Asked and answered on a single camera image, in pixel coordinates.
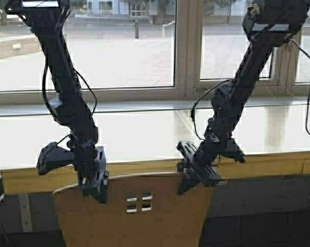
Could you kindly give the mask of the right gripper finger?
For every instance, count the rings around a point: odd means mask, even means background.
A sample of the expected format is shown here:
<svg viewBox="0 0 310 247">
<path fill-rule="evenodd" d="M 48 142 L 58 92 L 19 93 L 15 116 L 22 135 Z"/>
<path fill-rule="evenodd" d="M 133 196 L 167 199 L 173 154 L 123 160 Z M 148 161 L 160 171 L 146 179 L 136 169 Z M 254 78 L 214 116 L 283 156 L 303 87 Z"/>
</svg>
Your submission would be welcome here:
<svg viewBox="0 0 310 247">
<path fill-rule="evenodd" d="M 189 173 L 184 173 L 182 176 L 182 181 L 178 187 L 177 194 L 182 195 L 198 185 L 198 178 Z"/>
</svg>

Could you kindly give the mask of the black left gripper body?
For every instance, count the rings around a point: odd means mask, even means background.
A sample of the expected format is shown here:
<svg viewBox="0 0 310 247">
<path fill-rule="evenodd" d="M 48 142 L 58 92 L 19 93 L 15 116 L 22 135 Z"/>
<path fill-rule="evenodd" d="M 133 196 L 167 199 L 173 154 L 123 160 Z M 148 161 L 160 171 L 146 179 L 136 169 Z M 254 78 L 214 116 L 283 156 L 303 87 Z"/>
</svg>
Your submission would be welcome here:
<svg viewBox="0 0 310 247">
<path fill-rule="evenodd" d="M 78 177 L 89 177 L 92 181 L 92 189 L 102 180 L 106 180 L 109 172 L 106 170 L 106 155 L 103 146 L 73 145 L 74 153 L 73 166 Z"/>
</svg>

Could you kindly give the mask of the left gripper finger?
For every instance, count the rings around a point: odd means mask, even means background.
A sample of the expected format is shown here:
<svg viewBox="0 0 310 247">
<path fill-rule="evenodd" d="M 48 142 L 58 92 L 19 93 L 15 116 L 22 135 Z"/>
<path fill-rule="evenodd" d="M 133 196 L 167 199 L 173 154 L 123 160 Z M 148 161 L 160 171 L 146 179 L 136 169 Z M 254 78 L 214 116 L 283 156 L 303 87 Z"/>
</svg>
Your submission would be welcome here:
<svg viewBox="0 0 310 247">
<path fill-rule="evenodd" d="M 89 177 L 78 177 L 78 189 L 80 190 L 84 198 L 90 195 L 90 191 L 92 188 L 92 181 Z"/>
<path fill-rule="evenodd" d="M 107 203 L 107 192 L 108 180 L 102 180 L 95 186 L 92 196 L 98 203 Z"/>
</svg>

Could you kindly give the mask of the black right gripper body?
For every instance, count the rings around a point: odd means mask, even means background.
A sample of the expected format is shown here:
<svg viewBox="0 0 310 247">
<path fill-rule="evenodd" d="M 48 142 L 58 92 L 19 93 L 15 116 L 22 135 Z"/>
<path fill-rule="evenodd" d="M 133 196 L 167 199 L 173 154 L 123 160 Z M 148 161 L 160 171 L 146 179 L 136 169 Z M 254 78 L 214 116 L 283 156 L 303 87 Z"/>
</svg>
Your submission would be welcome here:
<svg viewBox="0 0 310 247">
<path fill-rule="evenodd" d="M 205 187 L 215 187 L 221 180 L 220 175 L 212 164 L 207 165 L 205 162 L 197 158 L 197 147 L 189 140 L 179 141 L 177 150 L 182 154 L 183 159 L 176 165 L 178 173 L 182 176 L 189 173 L 198 178 L 198 184 L 201 183 Z"/>
</svg>

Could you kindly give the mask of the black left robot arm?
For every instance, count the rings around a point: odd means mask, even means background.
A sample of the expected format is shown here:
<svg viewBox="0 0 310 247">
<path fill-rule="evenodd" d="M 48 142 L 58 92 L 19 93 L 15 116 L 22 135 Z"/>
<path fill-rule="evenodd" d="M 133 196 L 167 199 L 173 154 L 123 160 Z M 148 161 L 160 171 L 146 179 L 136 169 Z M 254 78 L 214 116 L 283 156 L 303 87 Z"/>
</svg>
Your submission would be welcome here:
<svg viewBox="0 0 310 247">
<path fill-rule="evenodd" d="M 42 89 L 44 103 L 54 121 L 70 130 L 66 148 L 52 142 L 41 149 L 38 174 L 73 165 L 82 195 L 106 203 L 109 172 L 105 151 L 97 145 L 98 128 L 82 96 L 81 75 L 73 66 L 63 34 L 71 13 L 70 1 L 7 1 L 5 12 L 17 15 L 37 37 L 45 57 L 43 73 L 50 71 L 56 91 L 55 98 L 49 99 Z"/>
</svg>

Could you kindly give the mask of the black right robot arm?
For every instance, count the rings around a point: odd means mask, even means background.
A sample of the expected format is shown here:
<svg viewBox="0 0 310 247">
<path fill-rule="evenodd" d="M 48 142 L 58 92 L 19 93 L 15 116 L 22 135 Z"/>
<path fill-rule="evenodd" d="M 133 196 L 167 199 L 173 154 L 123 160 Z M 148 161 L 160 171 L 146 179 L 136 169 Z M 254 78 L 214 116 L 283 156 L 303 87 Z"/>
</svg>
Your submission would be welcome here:
<svg viewBox="0 0 310 247">
<path fill-rule="evenodd" d="M 177 149 L 183 160 L 177 164 L 183 174 L 177 193 L 182 195 L 199 183 L 214 187 L 221 180 L 213 162 L 227 157 L 244 163 L 245 154 L 232 136 L 260 74 L 274 48 L 288 43 L 308 18 L 310 1 L 253 1 L 242 22 L 248 49 L 232 79 L 214 87 L 208 120 L 199 147 L 182 140 Z"/>
</svg>

